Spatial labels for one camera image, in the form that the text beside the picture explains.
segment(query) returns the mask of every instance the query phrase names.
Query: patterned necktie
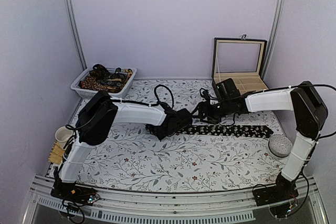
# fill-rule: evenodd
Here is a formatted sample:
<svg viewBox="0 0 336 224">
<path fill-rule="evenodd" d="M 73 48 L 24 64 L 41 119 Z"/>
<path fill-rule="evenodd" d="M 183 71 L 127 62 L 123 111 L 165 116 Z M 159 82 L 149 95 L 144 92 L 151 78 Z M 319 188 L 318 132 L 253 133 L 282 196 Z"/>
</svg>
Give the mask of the patterned necktie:
<svg viewBox="0 0 336 224">
<path fill-rule="evenodd" d="M 272 136 L 273 131 L 265 125 L 192 125 L 178 131 L 178 133 L 269 138 Z"/>
</svg>

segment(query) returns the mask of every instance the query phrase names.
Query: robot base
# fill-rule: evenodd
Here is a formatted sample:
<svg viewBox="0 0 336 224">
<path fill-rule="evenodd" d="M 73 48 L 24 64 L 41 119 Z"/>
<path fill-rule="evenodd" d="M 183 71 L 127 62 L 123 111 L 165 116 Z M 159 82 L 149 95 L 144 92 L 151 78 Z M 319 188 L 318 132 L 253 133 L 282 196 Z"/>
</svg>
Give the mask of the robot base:
<svg viewBox="0 0 336 224">
<path fill-rule="evenodd" d="M 299 193 L 295 188 L 292 188 L 288 191 L 280 191 L 278 190 L 277 186 L 270 186 L 267 188 L 254 190 L 253 195 L 257 206 L 263 206 L 293 199 L 291 195 L 298 197 Z"/>
<path fill-rule="evenodd" d="M 50 195 L 65 199 L 81 205 L 92 205 L 93 202 L 99 199 L 97 191 L 93 188 L 77 186 L 76 183 L 64 183 L 59 178 L 58 169 L 54 171 L 54 187 Z"/>
<path fill-rule="evenodd" d="M 290 182 L 279 173 L 275 186 L 265 186 L 264 188 L 253 190 L 257 206 L 293 199 L 293 196 L 298 197 L 299 193 L 296 189 L 295 180 Z"/>
</svg>

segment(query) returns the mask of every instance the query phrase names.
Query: metal pole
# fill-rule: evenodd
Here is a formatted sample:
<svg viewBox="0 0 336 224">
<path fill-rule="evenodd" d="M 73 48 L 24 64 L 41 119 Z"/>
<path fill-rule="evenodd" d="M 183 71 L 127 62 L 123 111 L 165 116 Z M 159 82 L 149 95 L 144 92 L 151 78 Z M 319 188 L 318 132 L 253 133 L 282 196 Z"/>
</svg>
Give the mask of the metal pole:
<svg viewBox="0 0 336 224">
<path fill-rule="evenodd" d="M 79 33 L 78 33 L 77 25 L 76 25 L 75 14 L 73 12 L 74 7 L 72 5 L 71 0 L 65 0 L 65 4 L 66 4 L 67 12 L 68 12 L 68 17 L 69 17 L 69 21 L 70 21 L 70 27 L 71 27 L 73 39 L 75 40 L 75 45 L 76 45 L 76 50 L 77 50 L 77 54 L 78 54 L 78 57 L 79 57 L 79 61 L 80 61 L 82 69 L 85 70 L 85 69 L 87 69 L 87 64 L 86 64 L 86 61 L 85 61 L 85 57 L 84 57 L 84 54 L 83 54 L 83 48 L 82 48 L 80 38 L 79 38 Z"/>
<path fill-rule="evenodd" d="M 266 47 L 266 53 L 265 53 L 265 62 L 264 65 L 262 67 L 261 70 L 261 78 L 264 79 L 266 74 L 267 74 L 267 69 L 272 57 L 272 53 L 274 50 L 274 45 L 275 45 L 275 41 L 276 41 L 276 37 L 277 37 L 277 32 L 278 32 L 278 27 L 279 27 L 279 23 L 280 23 L 280 17 L 281 17 L 281 12 L 282 12 L 282 8 L 284 5 L 284 1 L 285 0 L 277 0 L 277 5 L 276 5 L 276 11 L 274 14 L 274 20 L 273 20 L 273 25 L 272 25 L 272 29 L 271 29 L 271 34 L 268 40 L 268 44 Z"/>
</svg>

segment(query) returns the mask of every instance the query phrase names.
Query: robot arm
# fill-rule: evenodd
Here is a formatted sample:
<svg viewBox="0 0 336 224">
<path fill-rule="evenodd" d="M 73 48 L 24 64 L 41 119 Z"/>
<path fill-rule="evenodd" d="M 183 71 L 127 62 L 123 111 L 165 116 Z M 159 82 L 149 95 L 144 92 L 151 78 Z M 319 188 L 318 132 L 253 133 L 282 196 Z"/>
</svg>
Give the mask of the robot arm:
<svg viewBox="0 0 336 224">
<path fill-rule="evenodd" d="M 310 85 L 310 82 L 303 82 L 299 88 L 251 94 L 245 98 L 249 112 L 294 111 L 297 135 L 288 161 L 281 171 L 282 177 L 289 182 L 297 179 L 303 166 L 309 161 L 328 116 L 326 105 Z"/>
<path fill-rule="evenodd" d="M 55 183 L 51 195 L 87 204 L 95 195 L 92 188 L 75 184 L 79 170 L 96 145 L 103 143 L 113 123 L 144 123 L 159 140 L 172 135 L 192 123 L 187 109 L 174 111 L 168 104 L 146 104 L 114 100 L 106 91 L 99 91 L 79 112 L 76 138 L 66 148 L 62 164 L 54 172 Z"/>
<path fill-rule="evenodd" d="M 217 120 L 217 115 L 230 113 L 294 111 L 297 135 L 288 161 L 278 175 L 276 185 L 255 190 L 254 195 L 258 206 L 290 199 L 291 194 L 298 196 L 295 181 L 310 160 L 328 116 L 328 109 L 312 83 L 306 81 L 296 88 L 256 92 L 245 97 L 240 96 L 239 92 L 237 94 L 232 80 L 224 81 L 219 88 L 221 89 L 219 94 L 223 94 L 222 102 L 214 105 L 208 103 L 208 109 L 200 109 L 210 113 L 215 111 L 213 114 L 208 114 L 214 120 Z"/>
</svg>

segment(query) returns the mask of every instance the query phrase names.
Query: gray round coaster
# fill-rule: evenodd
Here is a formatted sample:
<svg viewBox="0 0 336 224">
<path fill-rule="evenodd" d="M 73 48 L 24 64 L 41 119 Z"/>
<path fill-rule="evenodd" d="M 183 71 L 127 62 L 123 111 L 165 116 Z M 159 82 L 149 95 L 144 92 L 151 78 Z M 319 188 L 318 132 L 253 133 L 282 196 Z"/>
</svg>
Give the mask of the gray round coaster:
<svg viewBox="0 0 336 224">
<path fill-rule="evenodd" d="M 292 147 L 292 142 L 283 135 L 274 134 L 269 138 L 268 148 L 277 157 L 287 157 Z"/>
</svg>

